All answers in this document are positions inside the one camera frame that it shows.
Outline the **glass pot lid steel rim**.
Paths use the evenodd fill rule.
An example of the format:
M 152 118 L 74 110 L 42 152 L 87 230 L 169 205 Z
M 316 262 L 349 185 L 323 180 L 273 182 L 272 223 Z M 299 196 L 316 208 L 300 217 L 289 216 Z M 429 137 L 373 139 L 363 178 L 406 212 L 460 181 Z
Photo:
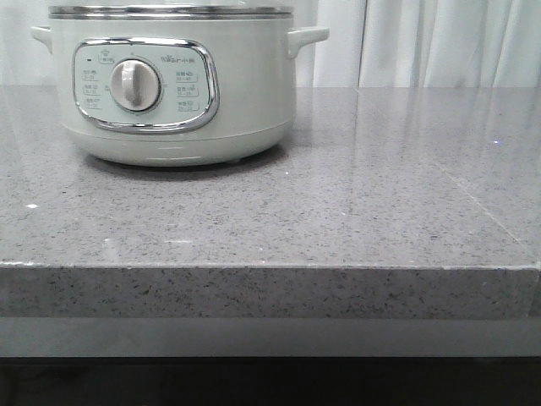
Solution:
M 49 19 L 59 20 L 246 20 L 291 19 L 293 7 L 270 5 L 64 5 L 51 6 Z

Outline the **pale green electric cooking pot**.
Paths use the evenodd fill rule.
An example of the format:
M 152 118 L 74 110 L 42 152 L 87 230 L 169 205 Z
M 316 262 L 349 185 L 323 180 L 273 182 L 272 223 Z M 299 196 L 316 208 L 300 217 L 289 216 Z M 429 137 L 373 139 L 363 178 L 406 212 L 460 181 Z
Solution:
M 277 144 L 296 113 L 296 56 L 324 27 L 291 19 L 59 20 L 61 122 L 92 156 L 147 167 L 234 161 Z

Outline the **white pleated curtain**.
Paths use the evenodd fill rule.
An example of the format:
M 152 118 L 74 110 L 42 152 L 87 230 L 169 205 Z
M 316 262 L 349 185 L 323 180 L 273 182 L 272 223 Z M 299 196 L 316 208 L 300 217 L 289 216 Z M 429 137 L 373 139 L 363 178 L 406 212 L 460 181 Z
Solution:
M 537 1 L 295 1 L 301 87 L 527 87 L 540 84 Z

